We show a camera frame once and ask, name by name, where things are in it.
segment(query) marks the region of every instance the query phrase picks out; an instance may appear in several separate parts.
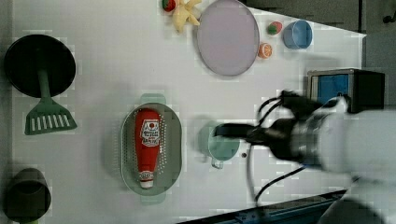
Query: black pot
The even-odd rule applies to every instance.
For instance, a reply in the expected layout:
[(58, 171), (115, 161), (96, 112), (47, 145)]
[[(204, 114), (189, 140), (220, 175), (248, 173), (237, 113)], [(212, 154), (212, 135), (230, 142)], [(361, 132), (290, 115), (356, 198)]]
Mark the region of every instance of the black pot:
[(65, 44), (48, 35), (27, 35), (8, 48), (4, 58), (8, 80), (20, 92), (41, 97), (35, 57), (37, 49), (45, 58), (50, 96), (66, 91), (75, 78), (76, 62)]
[(50, 190), (43, 174), (28, 168), (15, 175), (8, 184), (4, 213), (15, 222), (33, 222), (46, 214), (50, 202)]

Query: black cable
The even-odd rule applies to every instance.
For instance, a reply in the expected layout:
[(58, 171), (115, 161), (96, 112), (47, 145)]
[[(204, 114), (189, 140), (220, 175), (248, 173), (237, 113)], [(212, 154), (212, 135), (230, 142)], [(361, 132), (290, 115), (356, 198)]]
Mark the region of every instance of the black cable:
[(265, 119), (268, 117), (268, 115), (271, 114), (271, 112), (277, 108), (278, 106), (282, 105), (282, 102), (277, 102), (276, 104), (274, 104), (273, 106), (271, 106), (271, 108), (265, 113), (265, 115), (259, 120), (259, 124), (258, 126), (261, 127), (262, 124), (264, 123)]
[(268, 184), (266, 184), (264, 187), (262, 187), (262, 189), (259, 191), (259, 193), (258, 193), (258, 194), (256, 195), (256, 197), (254, 198), (254, 201), (256, 202), (256, 204), (258, 203), (258, 201), (259, 201), (259, 199), (260, 199), (260, 196), (262, 196), (262, 193), (263, 193), (266, 189), (268, 189), (269, 187), (271, 187), (271, 185), (275, 184), (276, 182), (278, 182), (278, 181), (280, 181), (280, 180), (283, 180), (283, 179), (285, 179), (285, 178), (288, 178), (288, 177), (291, 176), (291, 175), (295, 175), (295, 174), (301, 172), (301, 171), (304, 170), (304, 169), (305, 169), (305, 167), (300, 167), (300, 168), (298, 168), (297, 170), (292, 171), (292, 172), (290, 172), (290, 173), (288, 173), (288, 174), (286, 174), (286, 175), (282, 175), (282, 176), (278, 177), (277, 179), (275, 179), (275, 180), (269, 182)]
[(386, 16), (386, 17), (384, 17), (384, 19), (382, 19), (382, 22), (384, 22), (384, 23), (396, 22), (396, 11), (395, 11), (395, 13), (393, 14), (393, 17), (391, 17), (391, 16)]
[[(257, 125), (257, 127), (261, 127), (262, 124), (264, 123), (265, 119), (270, 115), (270, 113), (277, 108), (278, 106), (282, 105), (282, 102), (279, 101), (276, 104), (274, 104), (273, 106), (271, 106), (271, 108), (264, 114), (264, 116), (260, 119), (260, 114), (262, 112), (262, 110), (265, 108), (266, 105), (269, 105), (271, 102), (279, 100), (278, 97), (274, 97), (271, 98), (269, 100), (267, 100), (266, 102), (264, 102), (260, 108), (257, 111), (257, 118), (259, 120), (259, 124)], [(255, 195), (254, 193), (254, 183), (253, 183), (253, 177), (252, 177), (252, 172), (251, 172), (251, 157), (253, 155), (253, 145), (250, 145), (249, 150), (248, 150), (248, 155), (247, 155), (247, 183), (249, 186), (249, 190), (250, 190), (250, 196), (252, 197), (252, 199), (254, 200), (256, 207), (259, 207), (259, 199), (260, 196), (262, 196), (262, 193), (268, 189), (269, 187), (271, 187), (273, 184), (275, 184), (276, 182), (283, 180), (291, 175), (295, 175), (299, 172), (301, 172), (303, 169), (305, 169), (305, 167), (300, 167), (295, 171), (292, 171), (286, 175), (282, 175), (280, 177), (278, 177), (277, 179), (271, 181), (270, 183), (266, 184), (264, 187), (262, 187), (262, 189), (259, 191), (259, 193), (257, 195)]]
[(260, 114), (262, 112), (262, 110), (265, 108), (266, 105), (269, 105), (270, 103), (272, 103), (273, 101), (277, 101), (279, 100), (278, 97), (273, 97), (270, 98), (269, 100), (265, 101), (264, 103), (262, 103), (262, 105), (260, 106), (260, 108), (257, 110), (257, 120), (260, 120)]

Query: black cup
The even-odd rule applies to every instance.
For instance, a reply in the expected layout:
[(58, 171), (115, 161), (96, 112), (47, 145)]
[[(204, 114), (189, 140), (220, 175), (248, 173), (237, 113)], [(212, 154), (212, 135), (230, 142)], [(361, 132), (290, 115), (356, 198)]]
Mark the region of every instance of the black cup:
[(43, 174), (28, 168), (15, 175), (8, 184), (4, 213), (15, 222), (33, 222), (46, 214), (50, 202), (50, 190)]

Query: small container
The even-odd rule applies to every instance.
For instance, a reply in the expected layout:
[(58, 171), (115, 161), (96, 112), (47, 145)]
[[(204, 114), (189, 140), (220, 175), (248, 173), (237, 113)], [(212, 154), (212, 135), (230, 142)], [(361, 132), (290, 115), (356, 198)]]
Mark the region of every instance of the small container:
[(312, 28), (307, 21), (295, 21), (283, 31), (283, 42), (289, 49), (307, 49), (312, 42)]
[(17, 173), (5, 194), (4, 213), (19, 223), (38, 223), (50, 208), (50, 189), (44, 175), (35, 168)]

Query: bottle cap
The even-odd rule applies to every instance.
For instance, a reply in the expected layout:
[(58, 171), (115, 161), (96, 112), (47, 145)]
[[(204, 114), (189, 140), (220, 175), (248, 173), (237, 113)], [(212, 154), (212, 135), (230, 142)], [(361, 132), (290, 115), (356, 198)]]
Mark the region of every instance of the bottle cap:
[(152, 181), (152, 180), (140, 182), (140, 186), (141, 186), (143, 189), (150, 189), (150, 188), (152, 188), (153, 182), (154, 182), (154, 181)]

